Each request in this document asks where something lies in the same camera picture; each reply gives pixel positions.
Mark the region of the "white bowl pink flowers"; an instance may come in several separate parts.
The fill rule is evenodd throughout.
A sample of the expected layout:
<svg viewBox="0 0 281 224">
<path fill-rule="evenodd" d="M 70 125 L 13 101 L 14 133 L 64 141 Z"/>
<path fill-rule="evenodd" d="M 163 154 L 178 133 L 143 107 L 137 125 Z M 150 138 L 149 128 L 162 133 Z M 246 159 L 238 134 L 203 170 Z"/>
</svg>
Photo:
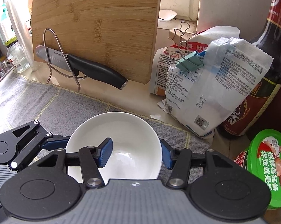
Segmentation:
<svg viewBox="0 0 281 224">
<path fill-rule="evenodd" d="M 110 179 L 154 180 L 162 166 L 162 147 L 153 128 L 143 119 L 124 112 L 99 114 L 82 123 L 71 135 L 66 152 L 113 141 L 113 152 L 99 172 Z"/>
</svg>

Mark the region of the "grey checked dish mat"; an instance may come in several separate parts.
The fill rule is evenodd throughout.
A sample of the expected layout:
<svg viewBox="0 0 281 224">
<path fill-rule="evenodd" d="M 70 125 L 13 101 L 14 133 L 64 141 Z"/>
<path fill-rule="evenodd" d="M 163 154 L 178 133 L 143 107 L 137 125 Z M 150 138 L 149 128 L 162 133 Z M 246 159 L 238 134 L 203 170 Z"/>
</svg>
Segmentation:
<svg viewBox="0 0 281 224">
<path fill-rule="evenodd" d="M 209 147 L 207 142 L 181 127 L 59 86 L 38 83 L 14 72 L 0 82 L 0 134 L 39 120 L 41 126 L 54 135 L 70 136 L 87 119 L 106 112 L 127 112 L 142 118 L 173 148 L 185 147 L 202 154 Z"/>
</svg>

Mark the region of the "green lid sauce jar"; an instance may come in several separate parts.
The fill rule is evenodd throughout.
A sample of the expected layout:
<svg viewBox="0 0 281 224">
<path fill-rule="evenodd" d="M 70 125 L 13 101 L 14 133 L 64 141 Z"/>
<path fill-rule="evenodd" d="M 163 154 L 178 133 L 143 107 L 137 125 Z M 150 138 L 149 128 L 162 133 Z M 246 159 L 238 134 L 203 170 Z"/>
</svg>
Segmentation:
<svg viewBox="0 0 281 224">
<path fill-rule="evenodd" d="M 269 209 L 281 208 L 281 133 L 262 130 L 234 162 L 263 180 L 271 191 Z"/>
</svg>

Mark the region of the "large glass jar yellow lid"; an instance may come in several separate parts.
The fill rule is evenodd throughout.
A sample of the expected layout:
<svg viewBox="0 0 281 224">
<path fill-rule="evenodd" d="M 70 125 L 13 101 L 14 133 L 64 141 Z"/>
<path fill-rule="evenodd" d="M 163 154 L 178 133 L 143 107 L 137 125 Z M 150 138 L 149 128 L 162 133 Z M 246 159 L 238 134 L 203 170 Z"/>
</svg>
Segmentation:
<svg viewBox="0 0 281 224">
<path fill-rule="evenodd" d="M 17 37 L 14 36 L 13 38 L 9 39 L 5 45 L 7 48 L 6 57 L 15 67 L 16 71 L 18 73 L 22 73 L 27 70 L 30 65 L 22 47 L 20 46 L 20 43 L 18 42 Z"/>
</svg>

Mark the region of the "teal binder clip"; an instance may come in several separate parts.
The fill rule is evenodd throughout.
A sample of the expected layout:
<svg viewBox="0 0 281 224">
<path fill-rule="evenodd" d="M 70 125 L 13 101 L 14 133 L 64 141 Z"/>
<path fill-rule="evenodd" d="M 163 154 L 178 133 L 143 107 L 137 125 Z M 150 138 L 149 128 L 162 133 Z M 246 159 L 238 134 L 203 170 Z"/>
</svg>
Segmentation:
<svg viewBox="0 0 281 224">
<path fill-rule="evenodd" d="M 186 51 L 189 52 L 189 54 L 187 54 L 180 48 L 180 46 L 182 46 L 183 44 L 185 45 Z M 195 72 L 198 69 L 204 67 L 203 60 L 206 51 L 190 52 L 188 41 L 181 41 L 177 47 L 178 51 L 172 52 L 169 57 L 171 60 L 174 60 L 176 62 L 175 67 L 179 68 L 184 75 L 190 72 Z"/>
</svg>

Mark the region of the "stack of plastic cups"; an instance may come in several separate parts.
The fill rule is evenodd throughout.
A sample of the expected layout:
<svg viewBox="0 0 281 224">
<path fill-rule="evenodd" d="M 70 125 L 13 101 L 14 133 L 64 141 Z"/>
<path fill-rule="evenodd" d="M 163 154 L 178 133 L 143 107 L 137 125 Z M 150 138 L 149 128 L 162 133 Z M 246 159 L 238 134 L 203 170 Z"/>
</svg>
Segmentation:
<svg viewBox="0 0 281 224">
<path fill-rule="evenodd" d="M 21 11 L 18 0 L 5 0 L 8 15 L 15 31 L 18 42 L 24 51 L 25 57 L 29 62 L 32 71 L 39 69 L 38 63 L 34 60 L 32 37 L 26 26 L 25 17 Z"/>
</svg>

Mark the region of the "brown binder clip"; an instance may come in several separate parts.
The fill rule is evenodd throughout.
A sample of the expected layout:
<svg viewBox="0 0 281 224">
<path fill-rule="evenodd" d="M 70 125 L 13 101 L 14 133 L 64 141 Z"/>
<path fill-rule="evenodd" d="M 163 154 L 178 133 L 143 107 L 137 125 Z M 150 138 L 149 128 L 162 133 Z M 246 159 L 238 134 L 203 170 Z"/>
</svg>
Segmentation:
<svg viewBox="0 0 281 224">
<path fill-rule="evenodd" d="M 189 22 L 180 22 L 179 28 L 173 28 L 169 32 L 168 39 L 173 41 L 175 44 L 179 44 L 181 41 L 187 41 L 195 32 L 191 31 L 191 25 Z"/>
</svg>

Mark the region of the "bamboo cutting board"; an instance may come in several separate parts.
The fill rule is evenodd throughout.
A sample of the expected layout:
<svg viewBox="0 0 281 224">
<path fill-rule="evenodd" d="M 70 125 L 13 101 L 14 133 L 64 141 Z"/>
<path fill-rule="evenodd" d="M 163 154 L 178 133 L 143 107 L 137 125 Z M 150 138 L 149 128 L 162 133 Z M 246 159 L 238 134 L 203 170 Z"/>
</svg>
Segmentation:
<svg viewBox="0 0 281 224">
<path fill-rule="evenodd" d="M 152 71 L 160 0 L 33 0 L 33 46 L 109 66 L 138 83 Z"/>
</svg>

